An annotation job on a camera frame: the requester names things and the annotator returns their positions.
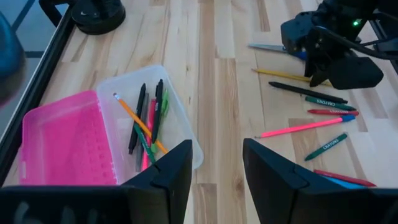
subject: pink pencil case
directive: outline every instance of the pink pencil case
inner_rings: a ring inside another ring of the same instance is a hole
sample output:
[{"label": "pink pencil case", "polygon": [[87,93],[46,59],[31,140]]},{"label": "pink pencil case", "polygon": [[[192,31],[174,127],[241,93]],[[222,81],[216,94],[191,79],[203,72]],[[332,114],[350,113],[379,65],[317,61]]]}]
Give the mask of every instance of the pink pencil case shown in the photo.
[{"label": "pink pencil case", "polygon": [[95,91],[25,115],[19,172],[22,185],[116,185]]}]

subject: floor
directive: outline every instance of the floor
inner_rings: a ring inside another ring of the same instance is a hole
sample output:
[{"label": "floor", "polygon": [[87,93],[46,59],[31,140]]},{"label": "floor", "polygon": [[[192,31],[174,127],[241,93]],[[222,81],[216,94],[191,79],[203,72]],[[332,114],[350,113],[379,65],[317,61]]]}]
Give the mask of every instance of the floor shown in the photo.
[{"label": "floor", "polygon": [[[67,5],[59,5],[57,8],[63,14],[67,10]],[[38,0],[2,0],[0,12],[16,32],[27,56],[27,76],[22,88],[8,104],[0,108],[1,137],[55,32],[55,27],[41,10]]]}]

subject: transparent plastic box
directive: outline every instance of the transparent plastic box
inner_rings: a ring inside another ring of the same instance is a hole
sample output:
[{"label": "transparent plastic box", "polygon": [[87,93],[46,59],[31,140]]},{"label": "transparent plastic box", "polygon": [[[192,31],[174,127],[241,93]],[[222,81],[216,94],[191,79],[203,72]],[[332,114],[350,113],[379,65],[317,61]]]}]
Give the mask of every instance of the transparent plastic box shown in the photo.
[{"label": "transparent plastic box", "polygon": [[156,85],[160,79],[163,79],[164,89],[169,91],[169,112],[162,121],[158,139],[168,150],[173,149],[183,140],[191,139],[193,169],[198,168],[203,162],[203,151],[193,134],[184,107],[173,89],[165,68],[153,65],[120,77],[107,79],[96,89],[118,184],[134,177],[138,172],[136,172],[135,153],[128,154],[128,144],[134,121],[114,98],[113,93],[117,93],[135,111],[142,84],[146,84],[149,99],[153,99]]}]

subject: wood grain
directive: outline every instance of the wood grain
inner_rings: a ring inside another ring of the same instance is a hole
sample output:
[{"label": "wood grain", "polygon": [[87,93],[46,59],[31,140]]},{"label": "wood grain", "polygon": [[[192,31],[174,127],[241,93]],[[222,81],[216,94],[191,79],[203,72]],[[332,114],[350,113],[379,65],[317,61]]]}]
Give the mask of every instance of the wood grain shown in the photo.
[{"label": "wood grain", "polygon": [[[259,223],[242,163],[244,138],[298,124],[334,118],[308,114],[325,108],[303,96],[271,87],[278,81],[252,68],[302,75],[303,62],[284,54],[253,50],[248,43],[281,44],[280,25],[321,0],[122,0],[126,20],[104,35],[74,29],[42,97],[41,105],[147,65],[162,64],[204,152],[193,173],[186,224]],[[369,24],[360,37],[376,39]],[[397,187],[398,75],[388,61],[374,59],[384,79],[372,89],[314,91],[347,99],[360,112],[356,120],[258,140],[305,168],[368,179]],[[346,132],[349,138],[318,156],[303,159]],[[18,184],[14,161],[6,185]]]}]

